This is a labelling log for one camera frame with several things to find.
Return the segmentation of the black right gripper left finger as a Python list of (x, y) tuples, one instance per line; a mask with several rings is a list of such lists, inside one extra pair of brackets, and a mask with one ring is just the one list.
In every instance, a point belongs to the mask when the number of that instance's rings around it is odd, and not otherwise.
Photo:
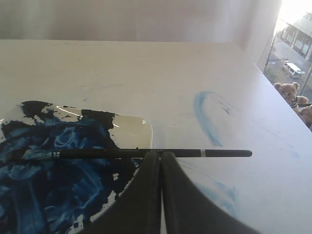
[(85, 234), (158, 234), (161, 223), (160, 159), (148, 152), (130, 185)]

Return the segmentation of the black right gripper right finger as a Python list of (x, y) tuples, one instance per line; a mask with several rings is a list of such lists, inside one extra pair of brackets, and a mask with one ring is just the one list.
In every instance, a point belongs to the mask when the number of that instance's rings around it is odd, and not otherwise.
[(210, 201), (183, 172), (172, 152), (161, 155), (161, 174), (167, 233), (256, 233)]

